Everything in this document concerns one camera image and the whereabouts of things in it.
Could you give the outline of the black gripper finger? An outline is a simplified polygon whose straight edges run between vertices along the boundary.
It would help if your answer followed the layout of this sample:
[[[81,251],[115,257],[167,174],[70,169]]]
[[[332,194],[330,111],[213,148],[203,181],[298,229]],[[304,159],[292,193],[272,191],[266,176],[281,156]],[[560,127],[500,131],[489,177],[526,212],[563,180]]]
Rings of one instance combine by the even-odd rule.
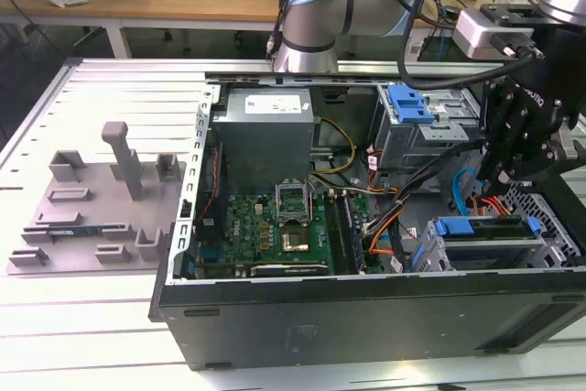
[[[527,109],[512,110],[510,174],[512,180],[486,180],[487,194],[504,194],[517,182],[545,178],[547,171],[570,159],[570,128],[566,117],[551,118]]]
[[[506,124],[514,98],[515,83],[511,78],[488,81],[483,86],[480,128],[484,144],[478,174],[480,179],[512,180],[511,128]]]

